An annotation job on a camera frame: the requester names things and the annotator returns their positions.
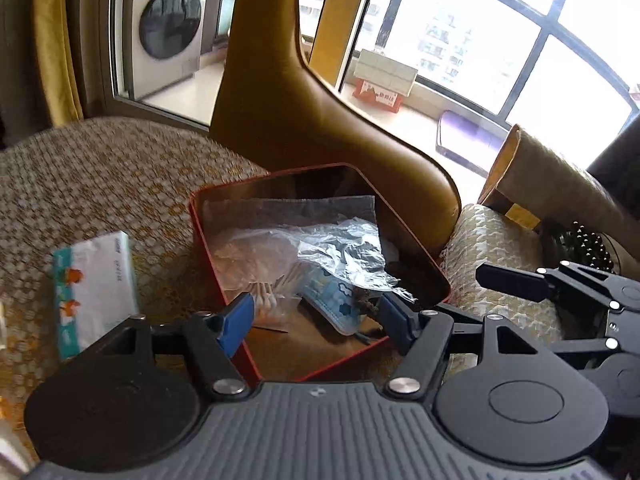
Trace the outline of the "red white cardboard box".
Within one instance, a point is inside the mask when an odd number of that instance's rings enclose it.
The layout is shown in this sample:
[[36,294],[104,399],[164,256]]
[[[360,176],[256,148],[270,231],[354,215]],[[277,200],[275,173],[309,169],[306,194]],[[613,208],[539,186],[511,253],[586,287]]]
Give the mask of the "red white cardboard box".
[[396,91],[360,78],[356,80],[356,87],[352,92],[352,96],[363,103],[394,114],[399,112],[404,99],[404,96]]

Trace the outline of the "blue white packet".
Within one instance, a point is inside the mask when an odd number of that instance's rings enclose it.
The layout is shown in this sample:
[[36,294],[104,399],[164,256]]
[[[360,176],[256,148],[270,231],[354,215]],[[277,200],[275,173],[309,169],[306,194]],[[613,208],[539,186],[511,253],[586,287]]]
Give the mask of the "blue white packet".
[[355,335],[364,314],[358,300],[363,290],[336,278],[321,266],[314,266],[303,284],[299,296],[320,313],[343,336]]

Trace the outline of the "tan leather chair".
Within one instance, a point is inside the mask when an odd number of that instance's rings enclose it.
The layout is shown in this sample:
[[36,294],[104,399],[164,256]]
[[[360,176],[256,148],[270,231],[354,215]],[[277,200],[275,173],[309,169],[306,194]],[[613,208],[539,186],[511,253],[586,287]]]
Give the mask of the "tan leather chair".
[[235,0],[210,137],[269,171],[360,170],[437,257],[461,212],[454,179],[316,75],[299,41],[298,0]]

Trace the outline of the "teal white tissue pack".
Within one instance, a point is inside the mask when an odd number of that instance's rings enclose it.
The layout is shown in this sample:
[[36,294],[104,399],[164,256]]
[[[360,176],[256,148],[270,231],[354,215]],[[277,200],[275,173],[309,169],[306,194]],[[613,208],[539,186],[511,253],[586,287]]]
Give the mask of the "teal white tissue pack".
[[140,313],[125,232],[58,248],[52,263],[62,361],[77,356],[123,320]]

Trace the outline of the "silver washing machine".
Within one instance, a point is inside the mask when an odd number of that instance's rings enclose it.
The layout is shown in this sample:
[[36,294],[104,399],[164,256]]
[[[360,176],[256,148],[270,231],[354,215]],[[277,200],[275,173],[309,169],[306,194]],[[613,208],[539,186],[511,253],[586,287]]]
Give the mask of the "silver washing machine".
[[124,0],[122,62],[130,99],[140,101],[200,68],[206,0]]

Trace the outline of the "red storage box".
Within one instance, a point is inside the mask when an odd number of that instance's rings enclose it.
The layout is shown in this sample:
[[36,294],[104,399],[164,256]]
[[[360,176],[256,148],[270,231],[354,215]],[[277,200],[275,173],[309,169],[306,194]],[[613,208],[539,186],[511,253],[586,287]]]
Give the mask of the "red storage box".
[[413,232],[351,166],[206,186],[189,209],[215,307],[253,298],[253,326],[233,359],[253,384],[384,373],[390,341],[367,307],[384,294],[429,307],[450,293]]

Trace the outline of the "woven pattern cushion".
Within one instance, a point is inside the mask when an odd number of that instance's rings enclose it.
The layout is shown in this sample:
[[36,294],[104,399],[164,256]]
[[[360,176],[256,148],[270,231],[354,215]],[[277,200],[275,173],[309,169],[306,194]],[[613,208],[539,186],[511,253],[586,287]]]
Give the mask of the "woven pattern cushion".
[[544,220],[565,229],[578,221],[613,246],[616,271],[639,277],[639,221],[591,174],[518,125],[506,136],[478,202],[530,230]]

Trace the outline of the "purple rolled mat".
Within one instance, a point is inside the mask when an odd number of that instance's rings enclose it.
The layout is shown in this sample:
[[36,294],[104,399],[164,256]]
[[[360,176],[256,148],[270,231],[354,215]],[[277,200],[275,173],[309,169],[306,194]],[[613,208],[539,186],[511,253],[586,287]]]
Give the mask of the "purple rolled mat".
[[505,133],[495,133],[445,110],[437,124],[435,148],[439,154],[486,178],[504,140]]

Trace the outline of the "yellow curtain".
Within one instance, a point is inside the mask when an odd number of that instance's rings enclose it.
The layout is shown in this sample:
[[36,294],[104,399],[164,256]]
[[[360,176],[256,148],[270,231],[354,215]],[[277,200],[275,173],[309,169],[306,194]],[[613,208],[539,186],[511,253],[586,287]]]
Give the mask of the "yellow curtain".
[[53,127],[84,118],[74,71],[66,0],[32,0],[35,50]]

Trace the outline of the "clear plastic bag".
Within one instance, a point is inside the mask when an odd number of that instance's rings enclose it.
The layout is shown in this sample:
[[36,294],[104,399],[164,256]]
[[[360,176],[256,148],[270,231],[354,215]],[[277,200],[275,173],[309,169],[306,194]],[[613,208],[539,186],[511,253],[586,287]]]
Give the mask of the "clear plastic bag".
[[282,328],[314,266],[363,290],[375,302],[386,292],[414,302],[393,276],[396,247],[378,229],[376,198],[351,195],[318,200],[206,200],[203,231],[216,278],[224,292],[254,298],[255,323]]

